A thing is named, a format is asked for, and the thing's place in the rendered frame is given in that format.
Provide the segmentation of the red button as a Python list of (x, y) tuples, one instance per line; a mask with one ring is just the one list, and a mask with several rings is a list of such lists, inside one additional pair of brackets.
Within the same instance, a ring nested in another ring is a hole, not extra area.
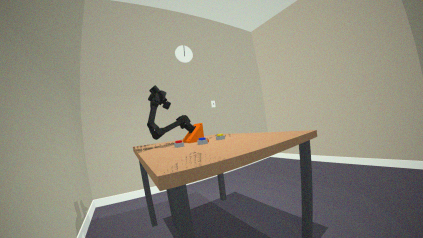
[(180, 147), (184, 147), (184, 142), (182, 142), (182, 140), (177, 140), (174, 143), (174, 147), (175, 148), (180, 148)]

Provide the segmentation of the blue button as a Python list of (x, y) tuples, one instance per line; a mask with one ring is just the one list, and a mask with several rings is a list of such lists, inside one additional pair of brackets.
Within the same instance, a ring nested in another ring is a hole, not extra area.
[(198, 144), (198, 145), (205, 145), (205, 144), (208, 144), (208, 140), (207, 140), (205, 137), (199, 138), (199, 139), (197, 140), (197, 144)]

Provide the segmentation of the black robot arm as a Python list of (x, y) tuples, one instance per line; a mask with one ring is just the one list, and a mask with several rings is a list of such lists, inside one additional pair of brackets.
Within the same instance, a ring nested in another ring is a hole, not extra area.
[(186, 129), (189, 134), (194, 131), (196, 126), (193, 126), (190, 124), (190, 119), (186, 115), (182, 115), (176, 119), (175, 122), (171, 123), (170, 125), (159, 128), (155, 123), (155, 116), (157, 112), (157, 108), (159, 106), (160, 102), (165, 103), (167, 101), (166, 99), (166, 92), (159, 90), (158, 87), (155, 85), (149, 90), (153, 97), (150, 102), (150, 113), (149, 113), (149, 119), (147, 126), (149, 128), (149, 132), (152, 135), (152, 137), (155, 140), (158, 140), (160, 137), (162, 137), (166, 132), (171, 131), (172, 129), (176, 128), (177, 126), (180, 126), (181, 129)]

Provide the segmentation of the yellow button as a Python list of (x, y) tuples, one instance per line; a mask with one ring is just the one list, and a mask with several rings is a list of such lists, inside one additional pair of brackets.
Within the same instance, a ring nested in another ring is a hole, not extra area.
[(224, 140), (224, 139), (226, 139), (225, 138), (225, 135), (223, 135), (223, 134), (217, 134), (216, 140)]

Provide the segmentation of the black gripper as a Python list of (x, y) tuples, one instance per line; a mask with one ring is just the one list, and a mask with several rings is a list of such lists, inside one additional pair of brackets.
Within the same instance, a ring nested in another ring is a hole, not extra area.
[[(150, 94), (150, 96), (148, 97), (148, 101), (150, 101), (151, 102), (151, 100), (152, 100), (152, 98), (153, 98), (153, 94), (151, 93)], [(164, 109), (169, 109), (169, 107), (170, 107), (170, 105), (171, 105), (171, 103), (170, 102), (168, 102), (168, 101), (166, 101), (165, 103), (163, 103), (163, 102), (159, 102), (159, 105), (161, 105), (161, 104), (163, 104), (163, 108)]]

